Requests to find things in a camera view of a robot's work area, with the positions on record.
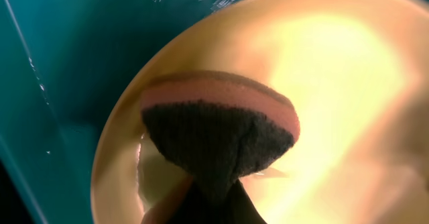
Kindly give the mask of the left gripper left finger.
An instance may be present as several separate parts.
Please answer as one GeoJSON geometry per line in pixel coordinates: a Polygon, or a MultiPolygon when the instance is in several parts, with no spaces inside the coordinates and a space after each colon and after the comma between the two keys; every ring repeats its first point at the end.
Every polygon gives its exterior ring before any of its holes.
{"type": "Polygon", "coordinates": [[[193,178],[187,176],[143,216],[141,224],[166,224],[185,199],[193,178]]]}

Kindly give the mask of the dark green sponge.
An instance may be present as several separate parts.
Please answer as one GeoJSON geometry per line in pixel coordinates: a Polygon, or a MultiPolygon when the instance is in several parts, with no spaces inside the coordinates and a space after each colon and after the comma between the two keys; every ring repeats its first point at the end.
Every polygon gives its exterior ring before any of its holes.
{"type": "Polygon", "coordinates": [[[227,72],[194,71],[153,79],[141,94],[152,142],[192,175],[213,204],[241,177],[266,169],[300,136],[293,104],[275,90],[227,72]]]}

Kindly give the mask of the yellow-green plate bottom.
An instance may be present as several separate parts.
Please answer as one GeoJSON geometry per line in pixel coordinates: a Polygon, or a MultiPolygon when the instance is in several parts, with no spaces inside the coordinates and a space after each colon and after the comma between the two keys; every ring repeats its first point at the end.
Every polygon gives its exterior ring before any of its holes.
{"type": "MultiPolygon", "coordinates": [[[[236,74],[286,97],[297,142],[242,183],[266,223],[428,222],[428,4],[243,0],[166,44],[114,106],[93,164],[95,223],[141,223],[187,176],[152,142],[141,94],[155,78],[236,74]]],[[[193,178],[167,223],[214,223],[193,178]]]]}

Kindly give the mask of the teal plastic tray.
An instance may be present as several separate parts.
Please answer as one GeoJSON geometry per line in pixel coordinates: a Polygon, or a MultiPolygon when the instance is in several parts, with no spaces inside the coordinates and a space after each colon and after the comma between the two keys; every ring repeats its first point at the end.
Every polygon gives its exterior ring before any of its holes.
{"type": "Polygon", "coordinates": [[[1,161],[36,223],[95,223],[117,101],[169,42],[243,0],[1,0],[1,161]]]}

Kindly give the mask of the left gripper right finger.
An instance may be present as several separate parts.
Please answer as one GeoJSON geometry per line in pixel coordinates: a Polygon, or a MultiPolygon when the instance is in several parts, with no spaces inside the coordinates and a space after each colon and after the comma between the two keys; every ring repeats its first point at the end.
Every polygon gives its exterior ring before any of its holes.
{"type": "Polygon", "coordinates": [[[239,180],[232,185],[226,199],[217,207],[214,223],[266,224],[239,180]]]}

